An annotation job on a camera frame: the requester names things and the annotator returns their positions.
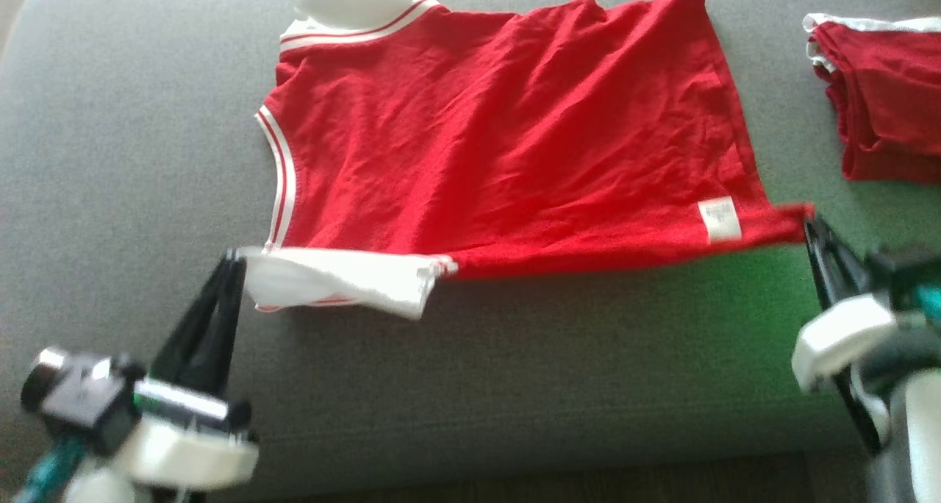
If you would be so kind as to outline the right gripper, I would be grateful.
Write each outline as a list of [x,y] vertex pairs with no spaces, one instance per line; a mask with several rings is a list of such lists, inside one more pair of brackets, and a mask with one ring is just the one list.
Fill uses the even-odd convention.
[[866,294],[866,265],[824,219],[804,219],[804,244],[820,307],[827,309],[802,326],[791,354],[794,379],[807,393],[896,332],[898,317]]

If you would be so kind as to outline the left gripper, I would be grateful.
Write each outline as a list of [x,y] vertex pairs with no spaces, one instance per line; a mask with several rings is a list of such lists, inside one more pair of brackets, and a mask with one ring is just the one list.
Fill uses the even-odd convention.
[[114,455],[132,482],[223,490],[253,477],[260,446],[232,421],[235,406],[216,398],[228,385],[246,269],[235,251],[219,259],[152,361],[152,379],[135,383],[141,417]]

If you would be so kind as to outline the red jersey with white trim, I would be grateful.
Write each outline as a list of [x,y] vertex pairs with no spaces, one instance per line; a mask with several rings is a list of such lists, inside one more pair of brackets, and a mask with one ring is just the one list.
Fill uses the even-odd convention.
[[440,279],[625,271],[799,243],[706,0],[530,13],[296,0],[257,111],[276,168],[261,311],[420,318]]

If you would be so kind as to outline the large grey sofa seat cushion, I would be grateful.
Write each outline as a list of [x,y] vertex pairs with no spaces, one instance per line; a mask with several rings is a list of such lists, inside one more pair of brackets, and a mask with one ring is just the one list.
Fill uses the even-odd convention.
[[[571,0],[438,0],[526,13]],[[598,0],[604,6],[622,1]],[[774,204],[858,249],[941,248],[941,187],[847,182],[807,13],[911,18],[941,0],[708,0]],[[19,407],[47,346],[148,361],[226,248],[268,236],[254,120],[293,0],[26,0],[0,60],[0,490],[47,439]],[[655,271],[454,281],[419,321],[243,310],[231,392],[261,435],[219,503],[734,456],[749,501],[807,501],[759,454],[856,443],[790,355],[819,308],[803,247]]]

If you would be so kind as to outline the red shorts with white stripes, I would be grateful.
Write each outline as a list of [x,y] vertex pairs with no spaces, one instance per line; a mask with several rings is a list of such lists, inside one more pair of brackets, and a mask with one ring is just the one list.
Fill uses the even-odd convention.
[[802,27],[837,115],[842,175],[941,185],[941,15],[810,13]]

